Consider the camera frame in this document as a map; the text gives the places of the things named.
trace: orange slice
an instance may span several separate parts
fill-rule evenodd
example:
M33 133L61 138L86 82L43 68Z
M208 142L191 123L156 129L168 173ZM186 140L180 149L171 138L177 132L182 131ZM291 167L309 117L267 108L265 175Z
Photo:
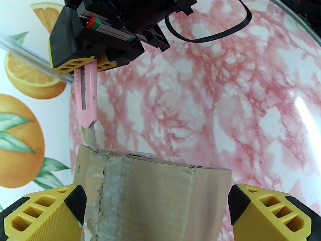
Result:
M51 33L55 22L63 8L63 5L43 2L30 5L34 13L37 15L41 23L45 26L49 33Z
M50 99L60 95L66 84L46 73L6 54L5 71L10 82L22 93L37 99Z

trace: pink utility knife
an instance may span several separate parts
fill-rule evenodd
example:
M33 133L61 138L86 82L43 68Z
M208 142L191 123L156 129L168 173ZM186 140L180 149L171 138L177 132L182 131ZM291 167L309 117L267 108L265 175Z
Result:
M74 71L78 122L90 128L97 121L97 60Z

